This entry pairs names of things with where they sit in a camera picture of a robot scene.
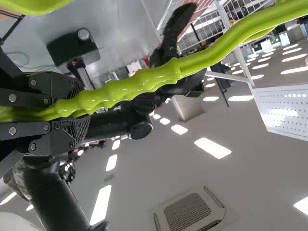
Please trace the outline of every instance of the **rectangular ceiling light panel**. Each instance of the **rectangular ceiling light panel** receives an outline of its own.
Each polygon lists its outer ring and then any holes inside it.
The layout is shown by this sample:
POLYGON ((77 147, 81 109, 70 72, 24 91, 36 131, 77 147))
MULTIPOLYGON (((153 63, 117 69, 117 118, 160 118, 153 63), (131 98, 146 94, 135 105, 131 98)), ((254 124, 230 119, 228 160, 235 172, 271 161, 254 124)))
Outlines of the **rectangular ceiling light panel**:
POLYGON ((117 154, 109 157, 108 163, 107 163, 107 166, 106 166, 106 172, 108 172, 108 171, 110 171, 110 170, 112 170, 116 167, 116 160, 117 160, 117 154))
POLYGON ((232 151, 228 148, 225 148, 218 143, 215 143, 204 137, 195 141, 194 144, 212 156, 216 157, 217 159, 224 158, 225 156, 232 153, 232 151))
POLYGON ((184 128, 184 127, 182 127, 181 125, 178 125, 178 124, 172 126, 171 129, 179 135, 183 135, 184 133, 186 133, 188 131, 187 128, 184 128))
POLYGON ((107 214, 110 192, 111 185, 108 185, 99 191, 90 220, 90 225, 95 225, 105 219, 107 214))

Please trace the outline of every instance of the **black metal bracket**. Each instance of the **black metal bracket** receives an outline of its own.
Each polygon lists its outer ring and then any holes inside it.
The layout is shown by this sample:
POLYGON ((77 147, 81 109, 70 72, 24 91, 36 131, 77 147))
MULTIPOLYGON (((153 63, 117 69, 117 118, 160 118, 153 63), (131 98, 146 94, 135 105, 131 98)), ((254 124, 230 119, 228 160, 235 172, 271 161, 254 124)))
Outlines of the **black metal bracket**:
POLYGON ((71 99, 83 90, 78 79, 55 72, 31 73, 26 75, 26 78, 34 92, 51 97, 50 104, 59 99, 71 99))
POLYGON ((222 97, 223 97, 223 99, 224 99, 225 102, 226 102, 227 107, 230 107, 230 106, 229 106, 229 103, 228 103, 228 100, 227 100, 227 98, 226 98, 226 95, 225 95, 225 93, 227 92, 227 89, 223 89, 223 87, 221 86, 220 81, 219 81, 217 78, 215 78, 215 80, 216 80, 217 85, 218 85, 218 87, 219 87, 219 90, 220 90, 220 92, 221 92, 221 94, 222 94, 222 97))
POLYGON ((11 28, 8 30, 8 32, 6 32, 6 34, 0 38, 0 46, 2 46, 5 42, 5 40, 11 35, 11 33, 15 30, 15 28, 20 24, 20 22, 23 20, 23 18, 25 17, 25 15, 16 15, 4 10, 0 10, 0 14, 3 14, 5 16, 11 17, 11 18, 16 18, 16 22, 11 26, 11 28))
POLYGON ((17 107, 48 107, 51 98, 48 95, 0 88, 0 105, 17 107))
POLYGON ((48 134, 49 122, 3 123, 0 124, 0 141, 48 134))

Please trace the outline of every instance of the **screw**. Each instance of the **screw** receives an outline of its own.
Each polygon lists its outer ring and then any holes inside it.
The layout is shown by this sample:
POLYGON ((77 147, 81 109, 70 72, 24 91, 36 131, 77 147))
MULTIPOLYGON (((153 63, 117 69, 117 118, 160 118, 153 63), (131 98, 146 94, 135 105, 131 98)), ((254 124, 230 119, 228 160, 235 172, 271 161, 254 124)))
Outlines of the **screw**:
POLYGON ((16 134, 16 128, 15 127, 11 127, 10 130, 9 130, 9 133, 11 135, 15 135, 16 134))
POLYGON ((55 130, 59 130, 59 128, 60 128, 60 124, 59 124, 59 123, 55 123, 55 124, 54 124, 54 129, 55 129, 55 130))
POLYGON ((31 80, 31 85, 35 86, 37 84, 37 81, 35 79, 31 80))
POLYGON ((15 102, 15 101, 16 101, 16 95, 10 94, 9 100, 10 100, 12 103, 15 102))
POLYGON ((35 143, 31 144, 30 149, 31 149, 32 151, 36 150, 36 148, 37 148, 37 145, 36 145, 35 143))

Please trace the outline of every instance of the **black device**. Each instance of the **black device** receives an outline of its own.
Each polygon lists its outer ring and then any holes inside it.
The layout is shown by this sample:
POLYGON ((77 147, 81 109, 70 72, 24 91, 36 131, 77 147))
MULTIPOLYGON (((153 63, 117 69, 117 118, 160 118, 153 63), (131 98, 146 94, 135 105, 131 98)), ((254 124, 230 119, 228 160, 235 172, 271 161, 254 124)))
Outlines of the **black device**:
MULTIPOLYGON (((175 14, 174 17, 185 17, 184 20, 187 21, 194 11, 191 7, 192 5, 181 8, 182 13, 178 16, 175 14)), ((87 35, 82 37, 85 38, 85 43, 90 41, 87 35)), ((54 72, 21 72, 2 49, 0 73, 2 106, 35 110, 37 107, 48 107, 59 99, 74 98, 83 90, 83 84, 77 78, 54 72)), ((149 113, 175 94, 199 96, 204 90, 203 85, 200 86, 203 78, 204 72, 185 78, 177 84, 163 86, 156 92, 141 94, 130 102, 119 103, 121 109, 117 111, 79 118, 59 118, 48 122, 0 123, 0 174, 3 176, 23 159, 25 168, 22 181, 46 230, 105 231, 106 221, 96 226, 89 224, 67 182, 61 179, 59 169, 62 154, 78 148, 83 142, 117 135, 127 134, 132 140, 142 139, 153 129, 149 113)))

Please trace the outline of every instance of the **black plastic part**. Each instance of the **black plastic part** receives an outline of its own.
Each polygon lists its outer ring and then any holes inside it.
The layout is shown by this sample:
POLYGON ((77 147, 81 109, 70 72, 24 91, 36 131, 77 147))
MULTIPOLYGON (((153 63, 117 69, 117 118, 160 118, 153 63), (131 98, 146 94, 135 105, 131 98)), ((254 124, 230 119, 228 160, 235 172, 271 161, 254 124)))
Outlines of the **black plastic part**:
POLYGON ((153 124, 147 121, 142 121, 134 125, 128 132, 128 137, 132 140, 140 140, 151 133, 153 124))
POLYGON ((89 129, 83 143, 125 134, 132 138, 141 139, 151 132, 152 129, 149 130, 151 125, 152 122, 148 113, 138 113, 130 108, 95 114, 91 116, 89 129), (147 128, 144 130, 142 130, 144 126, 141 125, 142 123, 147 124, 147 128))
POLYGON ((173 33, 179 35, 179 33, 189 23, 193 13, 197 9, 197 4, 187 3, 178 7, 172 14, 171 18, 167 22, 164 30, 164 35, 173 33))
POLYGON ((47 49, 54 64, 63 73, 69 72, 67 66, 75 59, 81 59, 85 65, 89 65, 101 59, 99 50, 92 37, 81 41, 78 31, 62 35, 47 45, 47 49))
POLYGON ((0 87, 14 90, 25 88, 24 73, 10 60, 0 48, 0 87))

